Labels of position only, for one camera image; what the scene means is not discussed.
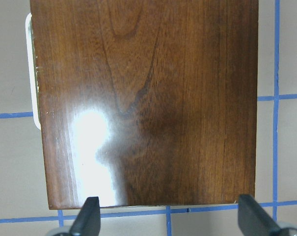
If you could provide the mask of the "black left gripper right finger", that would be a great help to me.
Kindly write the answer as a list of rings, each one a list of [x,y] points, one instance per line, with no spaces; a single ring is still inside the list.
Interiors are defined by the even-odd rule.
[[[248,194],[239,196],[238,227],[244,236],[277,236],[281,228]]]

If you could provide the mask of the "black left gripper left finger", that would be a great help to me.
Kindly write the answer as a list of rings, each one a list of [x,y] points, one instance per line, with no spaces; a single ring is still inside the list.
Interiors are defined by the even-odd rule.
[[[71,236],[98,236],[101,215],[98,197],[88,197],[69,230]]]

